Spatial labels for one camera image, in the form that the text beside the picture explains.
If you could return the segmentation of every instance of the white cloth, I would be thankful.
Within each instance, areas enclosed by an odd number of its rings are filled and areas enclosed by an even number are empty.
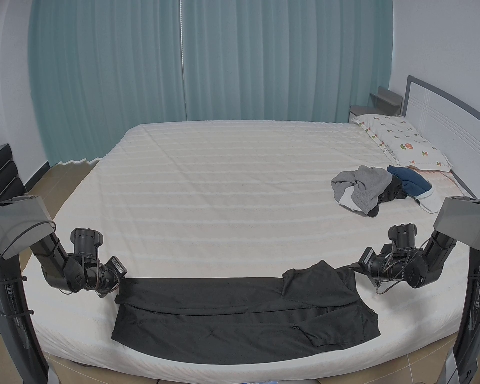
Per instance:
[[[354,211],[360,211],[361,209],[357,207],[357,205],[353,202],[352,200],[352,193],[353,190],[355,189],[355,185],[352,185],[351,187],[348,187],[345,189],[345,192],[343,192],[342,197],[338,201],[340,205],[343,205],[347,208],[349,208],[352,212]]]
[[[437,213],[440,211],[440,208],[442,208],[442,204],[444,203],[444,200],[440,198],[433,185],[429,191],[415,196],[415,200],[420,204],[420,207],[428,213]]]
[[[330,180],[345,169],[386,168],[387,157],[351,124],[191,121],[130,129],[62,206],[55,221],[67,252],[70,231],[104,235],[102,262],[119,257],[127,277],[276,276],[323,259],[334,268],[388,242],[388,228],[415,223],[417,243],[434,215],[395,199],[375,220],[337,204]],[[447,178],[442,196],[459,195]],[[133,375],[188,383],[319,378],[403,356],[458,329],[468,248],[457,244],[439,280],[422,289],[399,284],[377,295],[356,275],[363,301],[378,314],[381,336],[302,359],[251,365],[202,365],[155,358],[110,337],[115,293],[63,295],[45,282],[38,260],[24,271],[25,294],[42,349]]]

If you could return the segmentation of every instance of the gray sweater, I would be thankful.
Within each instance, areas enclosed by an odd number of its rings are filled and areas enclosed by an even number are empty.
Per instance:
[[[345,189],[355,186],[352,201],[367,214],[378,204],[378,196],[392,181],[392,174],[383,168],[359,166],[356,171],[340,172],[332,179],[333,197],[339,201]]]

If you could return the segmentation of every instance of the tile floor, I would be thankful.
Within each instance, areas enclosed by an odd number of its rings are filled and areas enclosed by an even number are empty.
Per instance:
[[[92,170],[95,164],[56,165],[33,187],[30,194],[40,195],[52,218],[71,195],[78,184]],[[22,270],[30,259],[30,250],[20,254]],[[456,335],[438,340],[398,359],[346,375],[318,379],[321,384],[412,384],[435,383],[445,356],[455,342]],[[126,375],[103,368],[87,368],[69,360],[46,354],[55,367],[62,384],[155,384],[156,380]],[[8,355],[0,337],[0,374],[1,382],[21,384],[15,366]],[[480,384],[480,373],[472,384]]]

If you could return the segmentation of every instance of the baseboard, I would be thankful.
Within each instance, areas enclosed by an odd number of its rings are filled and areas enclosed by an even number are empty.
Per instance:
[[[27,189],[27,193],[30,192],[30,190],[33,188],[35,184],[38,183],[38,181],[47,173],[47,171],[50,169],[50,164],[48,161],[40,167],[40,169],[35,172],[35,175],[33,175],[29,181],[26,182],[25,188]]]

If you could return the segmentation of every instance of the floral pillowcase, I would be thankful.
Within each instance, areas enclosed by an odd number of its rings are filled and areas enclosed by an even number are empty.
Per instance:
[[[361,115],[353,119],[398,167],[448,172],[445,155],[403,117]]]

